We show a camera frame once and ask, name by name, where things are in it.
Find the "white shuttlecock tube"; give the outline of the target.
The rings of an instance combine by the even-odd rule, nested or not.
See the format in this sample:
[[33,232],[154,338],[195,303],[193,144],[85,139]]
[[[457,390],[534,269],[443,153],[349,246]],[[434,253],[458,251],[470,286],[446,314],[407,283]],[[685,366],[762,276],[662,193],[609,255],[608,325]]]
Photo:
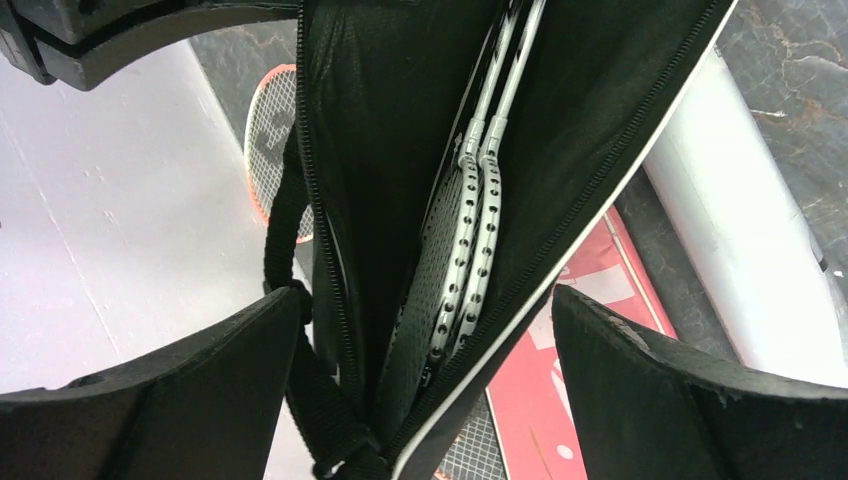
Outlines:
[[645,162],[647,176],[745,366],[845,387],[823,253],[724,60],[701,60]]

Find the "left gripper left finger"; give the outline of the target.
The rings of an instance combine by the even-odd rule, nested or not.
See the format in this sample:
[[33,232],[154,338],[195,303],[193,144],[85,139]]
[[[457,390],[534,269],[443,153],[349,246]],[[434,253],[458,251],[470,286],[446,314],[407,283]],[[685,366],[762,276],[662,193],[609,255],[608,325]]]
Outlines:
[[259,479],[300,330],[297,292],[58,389],[1,398],[5,479]]

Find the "black SPORT racket bag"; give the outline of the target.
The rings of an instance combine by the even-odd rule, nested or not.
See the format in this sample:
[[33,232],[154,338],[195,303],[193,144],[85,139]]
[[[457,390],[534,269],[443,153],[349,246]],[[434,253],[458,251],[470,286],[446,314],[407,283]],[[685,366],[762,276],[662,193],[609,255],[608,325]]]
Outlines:
[[426,381],[382,393],[433,194],[508,1],[304,1],[297,155],[317,240],[312,339],[286,399],[317,479],[426,479],[633,175],[730,1],[544,1],[499,151],[478,324]]

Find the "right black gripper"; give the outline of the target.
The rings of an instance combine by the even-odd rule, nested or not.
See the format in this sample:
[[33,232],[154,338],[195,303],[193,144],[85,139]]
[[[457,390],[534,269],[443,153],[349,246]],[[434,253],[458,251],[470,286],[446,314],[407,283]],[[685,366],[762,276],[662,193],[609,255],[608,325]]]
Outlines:
[[210,31],[289,20],[297,1],[3,1],[1,53],[42,85],[89,91],[134,61]]

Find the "white frame badminton racket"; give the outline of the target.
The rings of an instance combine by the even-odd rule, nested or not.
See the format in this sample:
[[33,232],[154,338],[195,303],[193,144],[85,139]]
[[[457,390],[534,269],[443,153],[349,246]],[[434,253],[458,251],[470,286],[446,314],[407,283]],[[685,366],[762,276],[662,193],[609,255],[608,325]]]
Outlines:
[[382,393],[411,392],[446,356],[466,283],[482,202],[477,156],[486,115],[525,3],[508,1],[491,30],[490,55],[472,90],[471,115],[433,194],[422,230],[422,249],[387,355]]

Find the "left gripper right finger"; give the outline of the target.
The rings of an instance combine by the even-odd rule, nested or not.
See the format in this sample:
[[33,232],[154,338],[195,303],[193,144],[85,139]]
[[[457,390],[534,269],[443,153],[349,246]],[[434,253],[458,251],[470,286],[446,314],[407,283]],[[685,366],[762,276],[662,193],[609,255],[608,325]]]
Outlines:
[[843,479],[847,392],[706,354],[554,290],[559,358],[591,479]]

